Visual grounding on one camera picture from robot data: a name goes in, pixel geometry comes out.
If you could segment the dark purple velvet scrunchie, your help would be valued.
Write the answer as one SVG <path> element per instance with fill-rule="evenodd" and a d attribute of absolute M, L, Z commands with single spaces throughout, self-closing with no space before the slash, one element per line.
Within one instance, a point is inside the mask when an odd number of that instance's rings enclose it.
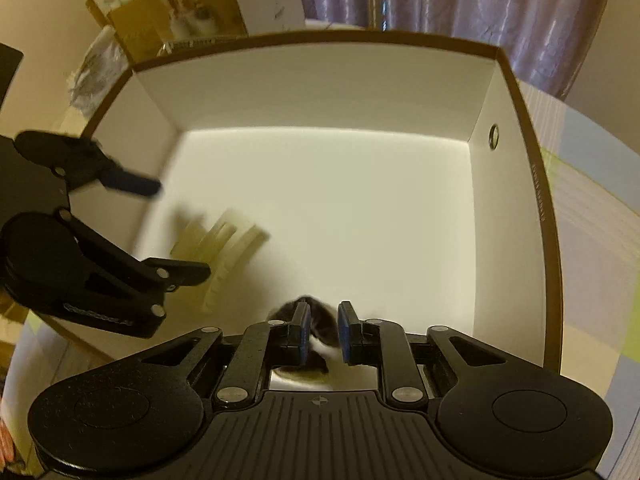
<path fill-rule="evenodd" d="M 332 308 L 313 296 L 300 296 L 289 301 L 280 308 L 272 310 L 267 316 L 268 321 L 279 320 L 290 322 L 294 316 L 297 304 L 306 302 L 310 309 L 310 337 L 311 349 L 306 363 L 302 366 L 282 366 L 276 369 L 276 374 L 283 378 L 300 380 L 301 382 L 324 382 L 329 378 L 329 367 L 322 353 L 314 350 L 317 342 L 328 348 L 340 348 L 338 340 L 336 316 Z"/>

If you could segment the cream hair claw clip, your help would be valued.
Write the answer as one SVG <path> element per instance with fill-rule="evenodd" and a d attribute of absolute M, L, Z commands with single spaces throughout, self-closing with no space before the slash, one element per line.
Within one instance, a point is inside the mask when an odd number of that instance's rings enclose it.
<path fill-rule="evenodd" d="M 227 209 L 212 226 L 206 226 L 202 217 L 190 220 L 179 232 L 170 256 L 206 263 L 210 277 L 202 284 L 180 287 L 178 304 L 196 313 L 213 313 L 228 281 L 241 273 L 267 240 L 266 230 L 235 209 Z"/>

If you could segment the silver foil bag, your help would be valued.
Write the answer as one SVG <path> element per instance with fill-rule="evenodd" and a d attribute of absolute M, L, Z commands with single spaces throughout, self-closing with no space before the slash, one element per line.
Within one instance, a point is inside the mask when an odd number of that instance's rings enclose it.
<path fill-rule="evenodd" d="M 115 29 L 104 26 L 88 47 L 78 69 L 67 78 L 70 106 L 89 119 L 128 68 L 129 60 Z"/>

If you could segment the brown white storage box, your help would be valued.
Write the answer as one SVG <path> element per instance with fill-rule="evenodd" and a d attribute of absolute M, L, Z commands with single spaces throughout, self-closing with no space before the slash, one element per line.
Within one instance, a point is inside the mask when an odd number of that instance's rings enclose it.
<path fill-rule="evenodd" d="M 497 47 L 363 30 L 216 44 L 127 70 L 82 134 L 162 180 L 155 200 L 96 184 L 70 199 L 127 252 L 165 257 L 230 209 L 262 231 L 213 310 L 168 299 L 157 341 L 241 333 L 310 295 L 560 367 L 550 186 Z"/>

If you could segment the white product carton box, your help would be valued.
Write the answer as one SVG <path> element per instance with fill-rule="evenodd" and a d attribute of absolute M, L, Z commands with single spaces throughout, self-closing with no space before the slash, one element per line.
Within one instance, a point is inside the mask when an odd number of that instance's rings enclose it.
<path fill-rule="evenodd" d="M 135 63 L 305 28 L 302 0 L 122 0 L 106 18 Z"/>

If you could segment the checked tablecloth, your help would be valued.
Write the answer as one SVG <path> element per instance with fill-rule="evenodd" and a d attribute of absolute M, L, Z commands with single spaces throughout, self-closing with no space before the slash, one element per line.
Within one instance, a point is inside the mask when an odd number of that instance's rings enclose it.
<path fill-rule="evenodd" d="M 558 372 L 593 390 L 612 412 L 613 435 L 598 466 L 600 476 L 634 479 L 639 474 L 639 159 L 558 100 L 519 83 L 518 88 L 540 147 L 559 237 Z M 27 429 L 36 396 L 59 380 L 172 339 L 157 341 L 156 333 L 140 339 L 50 316 L 26 318 L 2 392 L 1 418 L 29 471 L 41 469 Z"/>

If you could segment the purple curtain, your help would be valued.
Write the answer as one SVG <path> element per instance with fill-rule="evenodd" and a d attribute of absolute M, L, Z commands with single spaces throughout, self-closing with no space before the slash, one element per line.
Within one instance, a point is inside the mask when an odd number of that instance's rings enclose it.
<path fill-rule="evenodd" d="M 303 0 L 307 18 L 492 44 L 522 81 L 564 99 L 608 0 Z"/>

